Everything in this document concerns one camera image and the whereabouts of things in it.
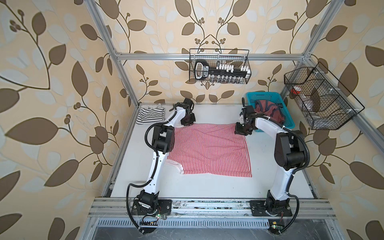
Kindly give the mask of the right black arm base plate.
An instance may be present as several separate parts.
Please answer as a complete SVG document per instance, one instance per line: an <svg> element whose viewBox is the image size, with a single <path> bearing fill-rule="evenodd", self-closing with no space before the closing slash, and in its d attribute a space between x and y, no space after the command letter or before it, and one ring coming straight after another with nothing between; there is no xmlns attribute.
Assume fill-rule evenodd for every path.
<svg viewBox="0 0 384 240"><path fill-rule="evenodd" d="M253 217L292 217L288 201L252 200L249 202Z"/></svg>

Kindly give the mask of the red white striped tank top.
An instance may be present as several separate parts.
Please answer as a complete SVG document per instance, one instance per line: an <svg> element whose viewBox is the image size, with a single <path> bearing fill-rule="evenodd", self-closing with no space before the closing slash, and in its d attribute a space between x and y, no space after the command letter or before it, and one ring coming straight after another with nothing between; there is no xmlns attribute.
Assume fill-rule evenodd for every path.
<svg viewBox="0 0 384 240"><path fill-rule="evenodd" d="M166 163L181 174L252 176L245 136L235 134L235 124L193 124L175 129L175 145Z"/></svg>

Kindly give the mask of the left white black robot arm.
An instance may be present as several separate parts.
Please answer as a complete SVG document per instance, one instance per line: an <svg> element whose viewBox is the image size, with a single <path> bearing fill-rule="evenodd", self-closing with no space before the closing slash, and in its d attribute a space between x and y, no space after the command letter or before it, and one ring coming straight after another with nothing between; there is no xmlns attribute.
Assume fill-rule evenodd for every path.
<svg viewBox="0 0 384 240"><path fill-rule="evenodd" d="M145 143L154 151L153 162L147 182L142 185L129 184L130 188L141 188L135 197L133 209L139 216L163 214L159 204L159 177L162 167L175 145L175 127L190 126L195 121L193 100L185 98L173 105L173 114L163 122L154 123L145 132Z"/></svg>

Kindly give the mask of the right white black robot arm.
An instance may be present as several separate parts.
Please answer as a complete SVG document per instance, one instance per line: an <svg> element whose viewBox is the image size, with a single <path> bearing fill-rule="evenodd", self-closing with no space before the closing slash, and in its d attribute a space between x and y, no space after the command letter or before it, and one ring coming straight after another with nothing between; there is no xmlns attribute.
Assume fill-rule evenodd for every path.
<svg viewBox="0 0 384 240"><path fill-rule="evenodd" d="M264 205L259 211L276 216L289 207L290 186L298 171L310 162L310 153L301 131L293 131L271 117L259 114L251 105L243 105L241 121L236 123L235 134L251 135L256 129L262 130L275 141L274 158L279 166L272 188L267 193Z"/></svg>

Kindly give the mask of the black white striped tank top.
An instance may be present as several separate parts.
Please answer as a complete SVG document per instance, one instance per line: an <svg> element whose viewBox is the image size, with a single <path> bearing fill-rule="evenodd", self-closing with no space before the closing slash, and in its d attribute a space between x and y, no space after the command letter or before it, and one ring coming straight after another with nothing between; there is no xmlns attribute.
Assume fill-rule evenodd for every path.
<svg viewBox="0 0 384 240"><path fill-rule="evenodd" d="M161 104L158 104L156 107L147 106L139 108L136 124L146 125L163 122L165 120L165 111L166 109Z"/></svg>

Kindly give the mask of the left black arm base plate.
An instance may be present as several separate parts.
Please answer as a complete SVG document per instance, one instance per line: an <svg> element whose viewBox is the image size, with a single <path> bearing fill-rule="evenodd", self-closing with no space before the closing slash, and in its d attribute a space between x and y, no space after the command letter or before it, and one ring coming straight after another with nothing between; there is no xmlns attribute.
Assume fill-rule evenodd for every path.
<svg viewBox="0 0 384 240"><path fill-rule="evenodd" d="M169 215L172 211L172 203L173 201L170 199L160 199L158 200L157 206L152 209L147 209L145 207L142 207L139 204L138 200L134 200L133 204L133 214L139 215L139 216L146 216L146 215Z"/></svg>

